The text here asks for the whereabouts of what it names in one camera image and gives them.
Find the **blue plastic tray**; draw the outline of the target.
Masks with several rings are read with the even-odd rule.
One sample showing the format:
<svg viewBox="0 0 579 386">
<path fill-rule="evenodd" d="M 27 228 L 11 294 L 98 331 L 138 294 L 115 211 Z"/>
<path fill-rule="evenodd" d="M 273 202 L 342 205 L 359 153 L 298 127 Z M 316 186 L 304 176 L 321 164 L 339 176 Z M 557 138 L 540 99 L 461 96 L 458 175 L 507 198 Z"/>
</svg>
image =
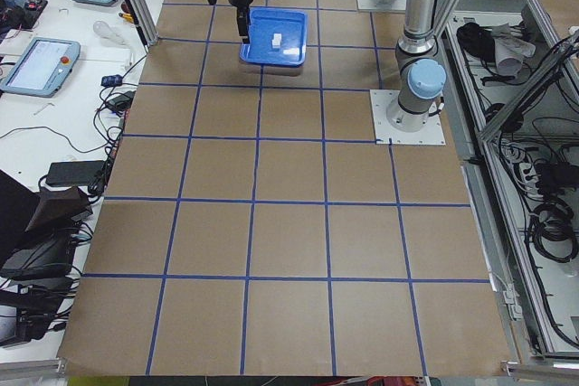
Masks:
<svg viewBox="0 0 579 386">
<path fill-rule="evenodd" d="M 298 67 L 306 59 L 308 15 L 299 10 L 256 7 L 250 13 L 250 43 L 243 44 L 240 59 L 247 63 Z M 273 34 L 282 35 L 278 50 L 271 47 Z"/>
</svg>

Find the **clear plastic bottle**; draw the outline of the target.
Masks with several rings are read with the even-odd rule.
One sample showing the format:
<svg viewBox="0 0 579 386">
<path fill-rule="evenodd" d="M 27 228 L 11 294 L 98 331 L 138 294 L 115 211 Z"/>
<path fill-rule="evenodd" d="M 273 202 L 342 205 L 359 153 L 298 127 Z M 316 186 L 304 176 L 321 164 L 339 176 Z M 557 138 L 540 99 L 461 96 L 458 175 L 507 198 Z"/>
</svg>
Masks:
<svg viewBox="0 0 579 386">
<path fill-rule="evenodd" d="M 112 30 L 112 28 L 104 21 L 96 21 L 93 26 L 93 32 L 97 34 L 100 38 L 114 42 L 115 44 L 125 45 L 125 39 L 118 33 Z"/>
</svg>

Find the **near teach pendant tablet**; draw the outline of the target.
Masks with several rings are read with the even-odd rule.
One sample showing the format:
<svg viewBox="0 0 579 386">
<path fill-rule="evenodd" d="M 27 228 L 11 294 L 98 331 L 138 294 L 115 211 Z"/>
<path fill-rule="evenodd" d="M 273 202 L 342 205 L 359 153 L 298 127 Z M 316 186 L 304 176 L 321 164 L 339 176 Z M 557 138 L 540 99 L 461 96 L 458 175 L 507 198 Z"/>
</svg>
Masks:
<svg viewBox="0 0 579 386">
<path fill-rule="evenodd" d="M 1 80 L 5 93 L 51 98 L 70 75 L 81 54 L 75 41 L 34 37 Z"/>
</svg>

